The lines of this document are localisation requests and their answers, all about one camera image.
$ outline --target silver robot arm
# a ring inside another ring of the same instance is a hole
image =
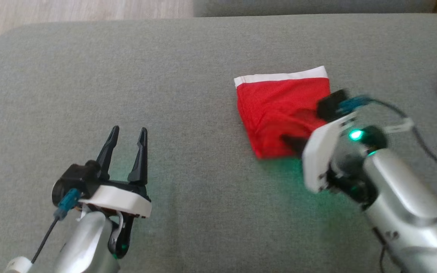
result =
[[[319,116],[329,123],[303,149],[286,141],[302,156],[306,187],[313,193],[341,191],[357,202],[404,273],[437,273],[437,197],[388,149],[388,130],[355,128],[356,106],[338,115],[345,100],[345,94],[333,93],[319,104]]]
[[[331,187],[362,205],[374,234],[405,273],[437,273],[437,197],[392,150],[344,136],[331,162]]]
[[[138,153],[128,181],[110,180],[108,170],[112,152],[118,140],[119,127],[111,130],[97,160],[85,166],[72,164],[52,190],[52,202],[57,207],[55,219],[32,260],[17,257],[11,260],[5,273],[27,273],[35,263],[48,235],[57,221],[77,208],[82,214],[79,224],[64,244],[55,261],[56,273],[117,273],[118,259],[130,246],[134,219],[151,216],[151,199],[146,184],[148,171],[147,130],[139,135]],[[118,223],[111,217],[118,216]]]
[[[368,156],[363,171],[378,190],[364,213],[392,260],[406,273],[437,272],[437,197],[389,149]]]

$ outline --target red and white fabric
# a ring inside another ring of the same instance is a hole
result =
[[[234,79],[237,107],[258,158],[293,156],[282,135],[309,138],[325,124],[317,102],[330,95],[325,67],[290,74],[259,74]]]

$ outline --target gray cushion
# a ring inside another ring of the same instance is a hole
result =
[[[323,13],[425,13],[435,0],[193,0],[195,17]]]
[[[123,273],[375,272],[380,245],[359,208],[308,192],[298,160],[258,161],[237,113],[234,77],[320,65],[332,90],[404,109],[437,154],[437,14],[59,23],[4,34],[0,271],[33,256],[52,221],[54,182],[95,158],[120,125],[111,176],[126,179],[146,126],[153,200]],[[377,107],[361,116],[399,121]],[[414,138],[390,143],[437,192],[437,165]],[[35,272],[51,271],[76,216],[57,224]]]

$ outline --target cable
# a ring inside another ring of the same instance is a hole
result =
[[[385,246],[382,247],[382,251],[380,252],[380,257],[379,257],[379,268],[381,273],[385,273],[384,256],[385,256]]]
[[[396,107],[393,104],[389,104],[388,102],[383,102],[381,100],[377,100],[377,99],[373,99],[373,98],[369,98],[369,100],[371,102],[374,102],[376,104],[379,104],[379,105],[382,105],[384,107],[389,108],[390,110],[396,112],[403,119],[409,118],[409,116],[406,113],[404,113],[401,109],[399,109],[398,107]],[[433,159],[437,163],[436,155],[428,148],[428,146],[426,145],[426,142],[423,140],[423,137],[421,137],[421,134],[420,134],[418,128],[416,128],[416,126],[414,125],[414,126],[412,126],[411,130],[412,130],[412,133],[414,134],[414,137],[416,138],[416,141],[421,146],[421,148],[424,150],[424,152],[428,155],[428,157],[430,157],[431,159]]]
[[[50,228],[48,229],[47,233],[45,234],[45,237],[43,237],[43,240],[40,244],[40,247],[38,247],[38,250],[35,253],[35,256],[33,256],[33,259],[31,259],[31,263],[34,264],[36,261],[36,258],[38,258],[38,255],[40,255],[41,250],[43,249],[43,246],[45,245],[45,242],[47,242],[48,236],[50,235],[50,232],[52,232],[53,228],[58,222],[58,218],[55,217],[53,220],[53,223],[50,225]]]

